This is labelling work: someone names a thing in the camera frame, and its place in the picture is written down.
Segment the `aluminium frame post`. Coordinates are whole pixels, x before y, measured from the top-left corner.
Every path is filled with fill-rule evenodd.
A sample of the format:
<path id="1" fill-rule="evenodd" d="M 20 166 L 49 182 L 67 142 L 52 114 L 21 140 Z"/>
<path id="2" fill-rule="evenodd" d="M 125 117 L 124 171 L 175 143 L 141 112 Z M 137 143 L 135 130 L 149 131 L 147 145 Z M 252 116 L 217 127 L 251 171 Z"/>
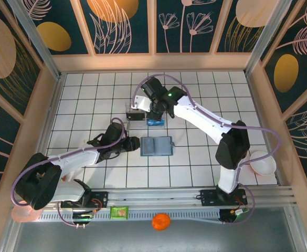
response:
<path id="1" fill-rule="evenodd" d="M 7 2 L 51 74 L 59 80 L 60 72 L 34 23 L 41 21 L 51 10 L 50 0 L 7 0 Z"/>
<path id="2" fill-rule="evenodd" d="M 292 0 L 279 0 L 274 10 L 272 11 L 270 18 L 261 32 L 259 39 L 256 42 L 255 47 L 251 53 L 248 63 L 245 67 L 245 76 L 250 78 L 255 66 L 257 65 L 261 55 L 265 51 L 270 40 L 278 30 L 284 16 L 290 8 Z"/>

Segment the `green snack packet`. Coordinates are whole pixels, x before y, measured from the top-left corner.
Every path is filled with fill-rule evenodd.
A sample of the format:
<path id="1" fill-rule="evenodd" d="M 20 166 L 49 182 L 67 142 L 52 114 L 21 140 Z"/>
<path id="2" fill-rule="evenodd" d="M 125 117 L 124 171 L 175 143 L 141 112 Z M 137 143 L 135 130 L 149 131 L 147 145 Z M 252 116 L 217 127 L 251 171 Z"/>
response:
<path id="1" fill-rule="evenodd" d="M 129 218 L 128 206 L 111 206 L 110 207 L 110 219 L 127 220 Z"/>

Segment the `clear plastic case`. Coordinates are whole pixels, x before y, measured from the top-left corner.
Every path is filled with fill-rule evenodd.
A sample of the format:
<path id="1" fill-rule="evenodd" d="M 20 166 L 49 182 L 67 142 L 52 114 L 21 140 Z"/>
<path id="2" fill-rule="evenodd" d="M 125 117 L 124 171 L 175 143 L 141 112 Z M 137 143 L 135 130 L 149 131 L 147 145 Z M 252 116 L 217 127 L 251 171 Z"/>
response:
<path id="1" fill-rule="evenodd" d="M 128 121 L 144 121 L 146 119 L 145 112 L 143 111 L 128 111 L 126 112 L 126 119 Z"/>

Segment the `orange ball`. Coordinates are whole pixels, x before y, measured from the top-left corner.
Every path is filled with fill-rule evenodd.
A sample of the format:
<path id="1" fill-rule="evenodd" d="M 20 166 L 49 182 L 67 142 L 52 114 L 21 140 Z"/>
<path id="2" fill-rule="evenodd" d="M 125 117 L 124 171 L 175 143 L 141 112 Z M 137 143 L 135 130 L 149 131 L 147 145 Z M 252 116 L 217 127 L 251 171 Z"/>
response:
<path id="1" fill-rule="evenodd" d="M 171 218 L 168 214 L 158 213 L 152 219 L 152 227 L 156 231 L 166 230 L 171 224 Z"/>

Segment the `pink plastic bowl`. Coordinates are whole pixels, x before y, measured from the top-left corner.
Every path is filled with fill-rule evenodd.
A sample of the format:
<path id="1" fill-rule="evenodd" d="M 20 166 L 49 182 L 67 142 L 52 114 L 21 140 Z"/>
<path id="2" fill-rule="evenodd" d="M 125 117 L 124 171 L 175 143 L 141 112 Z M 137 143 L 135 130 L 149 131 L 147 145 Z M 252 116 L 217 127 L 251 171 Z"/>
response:
<path id="1" fill-rule="evenodd" d="M 38 220 L 42 212 L 42 209 L 34 210 L 30 205 L 15 205 L 11 211 L 11 217 L 17 223 L 27 223 Z"/>

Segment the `black electronics box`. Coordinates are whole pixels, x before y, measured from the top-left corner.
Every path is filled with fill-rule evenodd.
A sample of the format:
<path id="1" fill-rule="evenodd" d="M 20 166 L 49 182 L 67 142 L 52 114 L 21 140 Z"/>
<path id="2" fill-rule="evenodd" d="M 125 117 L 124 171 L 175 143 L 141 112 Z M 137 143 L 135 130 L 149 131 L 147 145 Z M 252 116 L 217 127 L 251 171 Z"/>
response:
<path id="1" fill-rule="evenodd" d="M 94 213 L 86 212 L 74 212 L 72 215 L 72 220 L 75 222 L 87 222 L 89 219 L 94 217 Z"/>
<path id="2" fill-rule="evenodd" d="M 239 215 L 247 212 L 249 212 L 248 208 L 220 209 L 219 220 L 223 224 L 233 223 Z"/>

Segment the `teal card holder wallet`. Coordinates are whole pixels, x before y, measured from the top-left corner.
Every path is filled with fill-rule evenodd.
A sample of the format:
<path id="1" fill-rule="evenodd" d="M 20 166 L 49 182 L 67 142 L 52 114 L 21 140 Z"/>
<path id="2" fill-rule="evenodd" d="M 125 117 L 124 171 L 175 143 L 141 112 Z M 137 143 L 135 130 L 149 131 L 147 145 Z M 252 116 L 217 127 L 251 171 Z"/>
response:
<path id="1" fill-rule="evenodd" d="M 141 156 L 170 156 L 175 146 L 171 136 L 148 136 L 140 139 Z"/>

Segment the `white bowl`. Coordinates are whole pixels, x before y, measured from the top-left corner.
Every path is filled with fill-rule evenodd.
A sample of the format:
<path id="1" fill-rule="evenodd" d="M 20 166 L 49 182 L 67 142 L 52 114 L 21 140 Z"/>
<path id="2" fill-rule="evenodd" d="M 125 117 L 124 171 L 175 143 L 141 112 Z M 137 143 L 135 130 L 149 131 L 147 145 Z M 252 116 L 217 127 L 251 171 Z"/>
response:
<path id="1" fill-rule="evenodd" d="M 264 151 L 254 151 L 251 154 L 250 159 L 261 158 L 267 154 L 268 153 Z M 262 176 L 270 176 L 274 174 L 277 169 L 277 164 L 272 156 L 251 162 L 250 165 L 254 172 Z"/>

